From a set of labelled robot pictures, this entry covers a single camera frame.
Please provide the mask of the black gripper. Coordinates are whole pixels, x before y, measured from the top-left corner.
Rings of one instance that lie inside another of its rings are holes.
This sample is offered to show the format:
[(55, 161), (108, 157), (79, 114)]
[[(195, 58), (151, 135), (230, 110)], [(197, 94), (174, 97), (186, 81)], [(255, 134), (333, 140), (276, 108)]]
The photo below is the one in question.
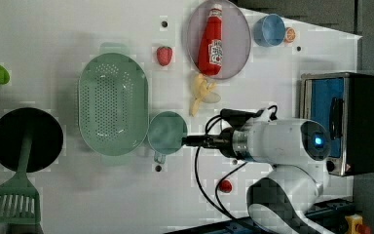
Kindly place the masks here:
[(233, 128), (224, 129), (219, 135), (186, 136), (181, 140), (182, 145), (217, 149), (227, 158), (235, 158), (233, 150)]

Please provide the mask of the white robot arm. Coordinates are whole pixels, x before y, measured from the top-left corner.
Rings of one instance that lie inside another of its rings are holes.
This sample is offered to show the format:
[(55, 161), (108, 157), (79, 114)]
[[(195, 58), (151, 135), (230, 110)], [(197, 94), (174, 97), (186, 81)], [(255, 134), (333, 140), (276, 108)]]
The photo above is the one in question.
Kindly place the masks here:
[(329, 183), (329, 136), (321, 124), (248, 118), (218, 135), (186, 136), (182, 143), (273, 167), (246, 192), (248, 214), (261, 229), (276, 234), (334, 234), (306, 218), (306, 211)]

